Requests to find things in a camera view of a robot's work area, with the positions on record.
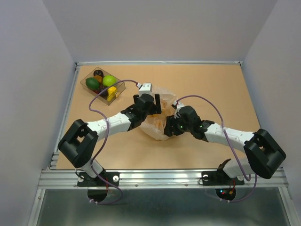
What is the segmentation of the yellow pear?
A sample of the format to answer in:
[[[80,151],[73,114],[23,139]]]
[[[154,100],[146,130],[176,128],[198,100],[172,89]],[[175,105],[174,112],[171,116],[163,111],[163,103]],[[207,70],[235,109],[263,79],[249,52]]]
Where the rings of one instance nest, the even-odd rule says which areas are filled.
[[[117,88],[112,86],[112,87],[109,87],[107,89],[107,92],[108,92],[108,97],[107,97],[107,101],[111,101],[112,99],[114,99],[116,97],[116,93],[117,93]]]

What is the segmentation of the green avocado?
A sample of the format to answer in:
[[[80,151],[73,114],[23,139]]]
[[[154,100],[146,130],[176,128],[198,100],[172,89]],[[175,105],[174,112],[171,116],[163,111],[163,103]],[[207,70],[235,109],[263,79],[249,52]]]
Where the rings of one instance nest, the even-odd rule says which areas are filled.
[[[99,82],[98,80],[96,80],[94,77],[89,77],[85,80],[85,84],[86,86],[90,89],[90,90],[97,90],[99,89]]]

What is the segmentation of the translucent plastic bag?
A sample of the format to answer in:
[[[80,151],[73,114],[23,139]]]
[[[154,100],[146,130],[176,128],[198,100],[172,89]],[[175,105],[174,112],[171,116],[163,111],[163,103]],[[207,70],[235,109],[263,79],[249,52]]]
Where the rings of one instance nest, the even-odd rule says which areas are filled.
[[[140,125],[139,128],[151,138],[165,141],[169,139],[169,137],[164,134],[166,118],[167,116],[174,115],[175,109],[172,107],[172,104],[178,99],[178,96],[166,88],[156,86],[152,88],[152,92],[160,95],[162,112],[161,114],[147,116],[146,120]]]

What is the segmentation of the green apple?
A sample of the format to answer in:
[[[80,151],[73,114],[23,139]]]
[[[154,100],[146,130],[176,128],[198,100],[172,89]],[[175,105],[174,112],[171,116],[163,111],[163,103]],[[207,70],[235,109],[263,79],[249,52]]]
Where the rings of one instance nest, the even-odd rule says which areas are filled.
[[[109,86],[115,84],[116,82],[117,82],[117,79],[112,75],[104,76],[103,81],[102,81],[102,83],[105,87],[109,87]]]

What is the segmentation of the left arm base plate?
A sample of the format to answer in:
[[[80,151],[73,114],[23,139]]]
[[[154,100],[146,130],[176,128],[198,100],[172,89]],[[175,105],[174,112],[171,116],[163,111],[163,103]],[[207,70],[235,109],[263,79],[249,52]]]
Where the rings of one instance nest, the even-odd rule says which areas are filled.
[[[78,187],[105,187],[109,186],[103,182],[99,177],[92,178],[86,172],[77,170],[75,171],[76,176],[78,177],[77,186]],[[119,186],[119,172],[104,172],[100,176],[107,182]]]

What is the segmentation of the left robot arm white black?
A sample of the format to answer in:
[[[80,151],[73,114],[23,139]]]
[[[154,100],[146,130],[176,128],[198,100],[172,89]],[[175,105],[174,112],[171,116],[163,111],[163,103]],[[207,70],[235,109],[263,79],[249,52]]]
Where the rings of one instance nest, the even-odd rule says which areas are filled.
[[[103,167],[92,157],[96,143],[108,136],[139,127],[149,115],[160,114],[160,95],[142,94],[134,96],[134,104],[116,115],[98,121],[73,122],[61,138],[58,149],[77,169],[88,174],[88,180],[95,186],[104,182]]]

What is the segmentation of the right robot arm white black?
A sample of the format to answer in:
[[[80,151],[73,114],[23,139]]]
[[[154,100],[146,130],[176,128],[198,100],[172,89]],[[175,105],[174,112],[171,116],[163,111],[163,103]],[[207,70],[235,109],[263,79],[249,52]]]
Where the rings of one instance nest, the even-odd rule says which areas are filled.
[[[185,132],[195,139],[226,145],[246,155],[242,159],[235,156],[219,165],[216,178],[222,184],[251,174],[270,179],[286,159],[285,152],[268,131],[247,132],[222,127],[213,121],[202,120],[191,106],[180,107],[166,118],[165,135],[172,137]]]

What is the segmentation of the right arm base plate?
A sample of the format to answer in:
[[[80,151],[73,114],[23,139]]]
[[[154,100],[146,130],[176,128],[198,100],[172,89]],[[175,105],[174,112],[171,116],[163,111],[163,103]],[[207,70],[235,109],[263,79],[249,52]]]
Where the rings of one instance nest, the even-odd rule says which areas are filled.
[[[216,195],[221,200],[233,201],[236,196],[236,186],[245,184],[244,180],[230,178],[226,173],[216,171],[205,171],[202,173],[198,183],[203,186],[218,186],[215,189]]]

